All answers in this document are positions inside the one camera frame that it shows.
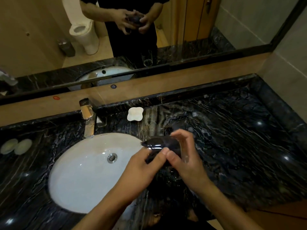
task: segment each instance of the toilet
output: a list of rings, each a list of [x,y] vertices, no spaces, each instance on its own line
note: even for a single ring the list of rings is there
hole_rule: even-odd
[[[62,0],[67,17],[71,23],[69,34],[80,43],[88,55],[99,49],[99,39],[95,32],[94,21],[82,13],[79,0]]]

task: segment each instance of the hand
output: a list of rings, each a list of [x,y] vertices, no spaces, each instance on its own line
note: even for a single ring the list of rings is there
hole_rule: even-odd
[[[166,162],[165,154],[168,152],[168,148],[163,148],[151,163],[146,164],[145,159],[150,150],[143,147],[131,157],[126,169],[113,187],[113,192],[117,193],[118,198],[122,198],[124,202],[131,203],[151,183],[158,170]]]
[[[151,16],[148,14],[144,15],[144,17],[142,17],[140,19],[140,23],[144,23],[145,25],[140,27],[138,29],[138,31],[141,33],[141,34],[145,34],[149,28],[150,28],[150,25],[154,22],[154,19],[151,18]]]
[[[185,154],[187,154],[188,162],[183,162],[173,151],[167,151],[167,160],[178,171],[184,183],[196,194],[201,194],[212,182],[205,172],[202,160],[196,151],[193,134],[179,129],[172,132],[171,136],[180,141],[181,157],[185,159]]]
[[[135,15],[135,12],[131,12],[125,9],[114,9],[112,12],[112,19],[116,23],[119,30],[125,35],[129,35],[130,32],[126,31],[126,28],[136,30],[137,27],[133,23],[128,21],[127,15]]]

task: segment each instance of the mirror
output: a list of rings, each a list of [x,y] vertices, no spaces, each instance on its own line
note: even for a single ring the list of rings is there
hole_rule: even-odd
[[[0,104],[270,44],[298,1],[0,0]]]

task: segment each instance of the mirror frame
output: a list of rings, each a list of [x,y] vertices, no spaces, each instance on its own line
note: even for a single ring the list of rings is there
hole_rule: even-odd
[[[101,81],[101,80],[110,79],[114,77],[121,77],[121,76],[129,75],[129,74],[134,74],[135,78],[147,77],[147,76],[157,75],[161,73],[167,73],[167,72],[177,71],[181,69],[197,67],[201,65],[213,64],[217,62],[233,60],[233,59],[238,59],[242,57],[263,54],[267,52],[273,52],[278,46],[278,44],[282,41],[286,33],[290,30],[294,22],[300,16],[300,14],[304,11],[306,6],[307,6],[307,0],[298,0],[295,7],[293,8],[289,16],[287,17],[286,21],[280,27],[279,31],[277,32],[277,34],[274,36],[274,38],[271,40],[269,44],[253,46],[253,47],[238,49],[238,50],[233,50],[233,51],[227,51],[227,52],[222,52],[222,53],[217,53],[217,54],[210,54],[210,55],[205,55],[201,57],[184,59],[181,61],[171,62],[171,63],[164,64],[164,65],[156,65],[153,67],[136,69],[131,72],[119,73],[119,74],[108,76],[108,77],[92,78],[86,81],[76,81],[76,82],[65,83],[65,84],[56,85],[52,87],[42,88],[39,90],[12,94],[9,96],[2,97],[0,99],[0,105],[20,102],[20,101],[25,101],[25,100],[31,100],[31,99],[45,97],[45,96],[57,95],[60,93],[69,92],[67,91],[67,87],[70,87],[70,86],[87,84],[87,83],[91,83],[95,81]]]

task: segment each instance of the white lid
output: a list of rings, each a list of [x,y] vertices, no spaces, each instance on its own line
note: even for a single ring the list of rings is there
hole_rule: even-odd
[[[90,19],[82,13],[79,0],[62,0],[67,17],[72,25],[88,24]]]

